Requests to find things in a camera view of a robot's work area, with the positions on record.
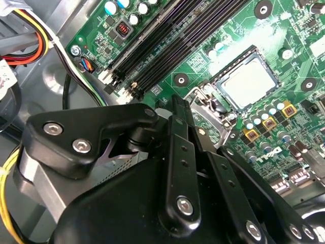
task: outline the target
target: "white wire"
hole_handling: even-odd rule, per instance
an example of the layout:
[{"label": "white wire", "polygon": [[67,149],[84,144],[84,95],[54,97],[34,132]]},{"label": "white wire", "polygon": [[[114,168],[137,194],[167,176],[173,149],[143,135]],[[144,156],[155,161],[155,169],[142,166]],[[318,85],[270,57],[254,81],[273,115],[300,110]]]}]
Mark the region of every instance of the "white wire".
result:
[{"label": "white wire", "polygon": [[60,42],[59,37],[56,36],[56,34],[51,30],[50,27],[48,27],[44,21],[42,21],[32,10],[27,10],[27,13],[30,14],[33,18],[35,18],[40,25],[49,33],[51,38],[53,39],[52,43],[56,44],[57,48],[60,50],[62,55],[64,56],[65,60],[67,61],[69,67],[73,71],[73,73],[84,83],[91,91],[94,92],[93,88],[88,84],[88,82],[85,80],[85,78],[79,73],[76,66],[72,63],[70,60],[66,50],[64,49],[63,45]]}]

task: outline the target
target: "silver screw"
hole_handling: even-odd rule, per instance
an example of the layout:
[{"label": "silver screw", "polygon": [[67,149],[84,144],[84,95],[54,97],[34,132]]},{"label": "silver screw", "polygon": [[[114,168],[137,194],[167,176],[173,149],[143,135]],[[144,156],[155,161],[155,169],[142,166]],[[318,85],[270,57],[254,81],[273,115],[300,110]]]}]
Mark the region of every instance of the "silver screw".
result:
[{"label": "silver screw", "polygon": [[58,136],[63,132],[63,128],[56,123],[48,123],[44,125],[43,130],[51,136]]},{"label": "silver screw", "polygon": [[198,129],[199,133],[203,136],[205,136],[207,133],[205,133],[205,131],[201,128]]},{"label": "silver screw", "polygon": [[312,240],[315,239],[314,234],[307,228],[307,226],[303,225],[303,231],[305,232],[305,234]]},{"label": "silver screw", "polygon": [[182,212],[182,214],[187,216],[192,215],[194,212],[193,205],[188,199],[184,197],[180,197],[177,199],[177,207]]},{"label": "silver screw", "polygon": [[78,46],[78,45],[73,45],[71,48],[70,48],[70,53],[73,55],[73,56],[80,56],[81,55],[81,48]]},{"label": "silver screw", "polygon": [[86,154],[90,152],[91,150],[91,145],[88,141],[85,139],[77,139],[72,143],[73,149],[81,154]]},{"label": "silver screw", "polygon": [[260,230],[252,221],[246,222],[246,229],[255,240],[260,241],[262,239]]},{"label": "silver screw", "polygon": [[234,113],[230,113],[230,114],[228,114],[227,118],[229,120],[234,120],[236,118],[236,115]]},{"label": "silver screw", "polygon": [[227,148],[227,153],[229,153],[230,155],[234,155],[234,152],[229,148]]},{"label": "silver screw", "polygon": [[289,228],[290,228],[290,231],[292,232],[292,234],[293,234],[296,238],[298,238],[298,239],[301,239],[301,238],[302,238],[301,233],[300,233],[300,231],[297,229],[296,226],[294,226],[294,225],[289,225]]},{"label": "silver screw", "polygon": [[149,109],[149,108],[146,108],[144,111],[150,117],[154,117],[155,116],[155,113],[151,109]]}]

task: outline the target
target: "solid capacitor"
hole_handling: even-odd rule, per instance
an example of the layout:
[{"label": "solid capacitor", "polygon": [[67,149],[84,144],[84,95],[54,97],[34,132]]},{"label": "solid capacitor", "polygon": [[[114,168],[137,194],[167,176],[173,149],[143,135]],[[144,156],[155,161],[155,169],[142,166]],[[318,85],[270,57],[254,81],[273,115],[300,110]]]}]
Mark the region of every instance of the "solid capacitor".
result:
[{"label": "solid capacitor", "polygon": [[224,44],[222,42],[217,42],[215,45],[214,45],[214,49],[218,52],[221,52],[224,48]]},{"label": "solid capacitor", "polygon": [[282,110],[284,109],[284,103],[282,103],[279,99],[274,99],[272,101],[272,104],[274,107],[276,107],[276,109],[278,110]]},{"label": "solid capacitor", "polygon": [[281,58],[284,60],[288,60],[294,56],[294,52],[291,49],[282,48],[280,50]]},{"label": "solid capacitor", "polygon": [[262,120],[267,120],[269,118],[269,114],[264,111],[264,110],[258,110],[257,115],[262,119]]},{"label": "solid capacitor", "polygon": [[139,3],[138,5],[138,12],[141,15],[147,15],[150,12],[150,7],[146,3]]},{"label": "solid capacitor", "polygon": [[159,0],[148,0],[151,5],[156,5],[159,3]]},{"label": "solid capacitor", "polygon": [[282,140],[282,142],[287,143],[291,141],[291,136],[288,135],[286,131],[280,131],[278,133],[278,138]]},{"label": "solid capacitor", "polygon": [[138,14],[130,14],[128,21],[129,21],[130,25],[136,26],[136,25],[140,24],[141,17]]},{"label": "solid capacitor", "polygon": [[262,120],[255,114],[250,116],[250,120],[253,121],[255,125],[259,125],[260,123],[262,123]]},{"label": "solid capacitor", "polygon": [[248,120],[248,119],[245,119],[243,121],[243,124],[245,125],[246,129],[248,129],[248,130],[251,130],[251,129],[254,128],[253,123],[250,120]]},{"label": "solid capacitor", "polygon": [[299,151],[301,151],[301,153],[305,154],[306,152],[308,152],[307,147],[305,146],[305,144],[303,144],[301,141],[297,141],[295,143],[295,146],[298,148]]},{"label": "solid capacitor", "polygon": [[310,12],[312,14],[325,14],[325,4],[315,3],[311,6]]},{"label": "solid capacitor", "polygon": [[299,158],[301,156],[301,152],[299,152],[299,150],[294,145],[290,145],[288,149],[295,158]]},{"label": "solid capacitor", "polygon": [[265,105],[264,109],[269,113],[269,115],[274,115],[276,113],[276,108],[272,105]]},{"label": "solid capacitor", "polygon": [[127,9],[131,5],[130,0],[117,0],[117,4],[122,9]]},{"label": "solid capacitor", "polygon": [[212,49],[212,48],[209,48],[207,50],[207,56],[209,57],[209,59],[211,60],[216,60],[217,58],[217,51]]},{"label": "solid capacitor", "polygon": [[266,154],[272,152],[273,150],[268,142],[261,142],[259,146]]},{"label": "solid capacitor", "polygon": [[247,157],[250,163],[254,163],[257,160],[257,157],[253,151],[247,151],[245,153],[245,156]]},{"label": "solid capacitor", "polygon": [[118,12],[118,5],[114,1],[109,1],[105,3],[104,8],[108,15],[115,15]]}]

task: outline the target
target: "wire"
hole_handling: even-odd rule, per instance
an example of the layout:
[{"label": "wire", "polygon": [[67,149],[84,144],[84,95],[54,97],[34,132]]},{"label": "wire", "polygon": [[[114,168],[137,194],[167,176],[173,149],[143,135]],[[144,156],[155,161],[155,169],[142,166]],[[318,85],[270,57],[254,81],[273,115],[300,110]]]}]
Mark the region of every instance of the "wire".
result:
[{"label": "wire", "polygon": [[8,174],[17,161],[19,148],[20,146],[15,147],[13,152],[10,154],[9,158],[6,160],[3,166],[4,170],[6,171],[6,174],[0,176],[0,215],[5,227],[12,235],[12,237],[16,240],[16,242],[18,242],[19,244],[37,244],[36,242],[29,240],[22,233],[18,224],[16,223],[16,221],[14,220],[14,218],[11,216],[11,214],[7,209],[7,203],[5,198],[5,186],[6,186]]},{"label": "wire", "polygon": [[62,109],[69,109],[69,89],[71,84],[71,76],[69,74],[66,75],[66,80],[63,86],[63,95],[62,95]]},{"label": "wire", "polygon": [[12,122],[14,121],[14,119],[17,117],[20,107],[21,107],[21,90],[20,87],[18,85],[18,82],[16,82],[11,88],[9,88],[10,94],[13,98],[13,105],[14,105],[14,109],[13,109],[13,113],[11,114],[10,118],[7,120],[7,122],[5,122],[1,127],[0,127],[0,133],[2,131],[4,131],[5,129],[7,129]]},{"label": "wire", "polygon": [[107,103],[100,95],[100,93],[98,93],[98,91],[80,74],[78,69],[74,66],[55,33],[33,11],[27,10],[24,12],[43,28],[44,32],[47,34],[48,39],[52,41],[55,50],[57,51],[64,67],[67,69],[70,76],[80,86],[82,86],[82,88],[86,87],[84,89],[99,106],[106,106]]},{"label": "wire", "polygon": [[26,65],[26,64],[36,62],[41,57],[43,57],[49,49],[49,41],[46,36],[46,33],[43,31],[43,29],[40,27],[39,24],[37,24],[33,19],[28,17],[25,13],[21,11],[15,11],[14,14],[35,29],[36,35],[39,40],[39,47],[37,50],[28,54],[22,54],[22,55],[9,54],[3,56],[3,58],[8,61],[9,65],[14,65],[14,66]]}]

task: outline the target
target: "green circuit board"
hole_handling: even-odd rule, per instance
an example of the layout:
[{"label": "green circuit board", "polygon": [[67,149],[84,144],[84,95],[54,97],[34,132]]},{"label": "green circuit board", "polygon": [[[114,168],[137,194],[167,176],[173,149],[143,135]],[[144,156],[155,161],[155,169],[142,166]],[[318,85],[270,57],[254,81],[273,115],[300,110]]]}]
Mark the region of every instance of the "green circuit board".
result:
[{"label": "green circuit board", "polygon": [[[301,7],[297,0],[271,0],[273,10],[266,19],[257,19],[254,14],[259,1],[250,1],[237,14],[229,19],[221,28],[210,36],[200,47],[188,56],[173,72],[148,92],[143,103],[155,107],[157,102],[165,104],[173,94],[184,97],[188,92],[222,71],[233,62],[250,46],[257,47],[261,57],[270,67],[274,77],[279,82],[279,87],[267,96],[254,103],[245,111],[245,115],[256,113],[266,104],[278,98],[281,101],[288,100],[297,110],[290,118],[284,117],[285,122],[278,122],[271,131],[258,133],[258,139],[250,143],[244,143],[242,125],[243,119],[239,119],[235,129],[238,135],[228,141],[228,145],[238,151],[243,157],[249,150],[255,152],[259,158],[253,167],[265,179],[270,179],[276,173],[286,175],[287,169],[299,164],[294,157],[290,156],[287,147],[297,140],[302,141],[308,147],[313,147],[319,152],[324,144],[321,130],[324,126],[325,113],[317,114],[308,112],[302,105],[303,100],[312,103],[319,101],[319,97],[325,94],[325,15],[311,14],[310,6]],[[216,42],[223,44],[222,50],[217,52],[215,60],[207,56],[207,50]],[[286,49],[293,52],[292,58],[284,60],[280,51]],[[174,79],[178,74],[188,77],[186,86],[178,86]],[[313,78],[316,83],[309,91],[303,91],[302,85],[307,78]],[[250,80],[243,79],[247,87]],[[250,92],[241,96],[250,96]],[[227,98],[217,90],[223,103],[227,103],[229,110],[235,110],[227,102]],[[202,118],[194,116],[197,125],[206,128],[209,134],[213,134],[214,140],[218,138],[218,132]],[[278,138],[278,132],[287,132],[292,141],[283,143]],[[268,142],[275,151],[265,155],[260,148],[261,142]]]},{"label": "green circuit board", "polygon": [[[103,69],[105,69],[139,34],[148,24],[154,19],[162,7],[169,0],[160,0],[157,5],[150,5],[147,0],[131,0],[128,8],[118,7],[115,15],[108,15],[105,11],[105,4],[114,1],[101,1],[85,25],[78,31],[76,36],[70,41],[67,46],[67,51],[73,45],[80,47],[82,53],[80,56],[90,60],[96,70],[94,76],[98,77]],[[147,15],[138,13],[139,3],[146,3],[150,11]],[[130,26],[128,18],[131,14],[138,14],[141,22],[136,26]],[[120,21],[124,21],[132,28],[133,31],[125,40],[116,34],[116,27]]]}]

